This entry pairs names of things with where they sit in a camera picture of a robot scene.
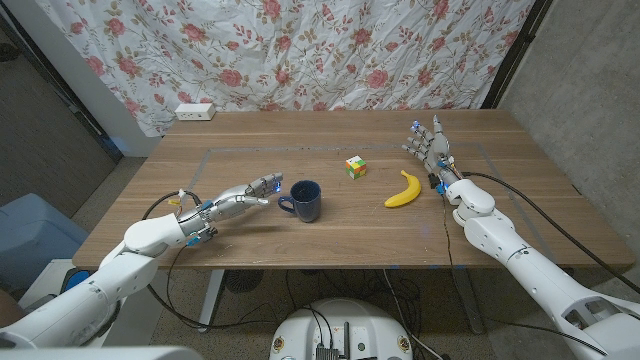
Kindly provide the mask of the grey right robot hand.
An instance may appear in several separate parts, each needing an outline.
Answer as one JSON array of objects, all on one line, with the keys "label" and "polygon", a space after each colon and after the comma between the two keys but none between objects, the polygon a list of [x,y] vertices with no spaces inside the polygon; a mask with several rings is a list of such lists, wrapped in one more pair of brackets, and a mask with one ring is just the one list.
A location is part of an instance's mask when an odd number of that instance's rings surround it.
[{"label": "grey right robot hand", "polygon": [[462,176],[454,169],[447,137],[438,116],[433,117],[433,131],[415,120],[410,128],[411,137],[402,148],[418,158],[428,172],[430,187],[444,192]]}]

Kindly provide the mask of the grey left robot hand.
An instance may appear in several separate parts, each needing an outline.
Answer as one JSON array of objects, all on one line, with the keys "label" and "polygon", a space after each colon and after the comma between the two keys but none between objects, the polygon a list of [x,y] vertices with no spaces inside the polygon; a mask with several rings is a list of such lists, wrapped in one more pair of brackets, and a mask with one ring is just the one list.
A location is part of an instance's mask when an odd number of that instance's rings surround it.
[{"label": "grey left robot hand", "polygon": [[268,205],[268,197],[280,191],[282,180],[283,173],[276,172],[250,184],[231,187],[185,215],[178,216],[178,225],[186,236],[195,234],[208,240],[217,233],[215,223],[239,216],[252,206]]}]

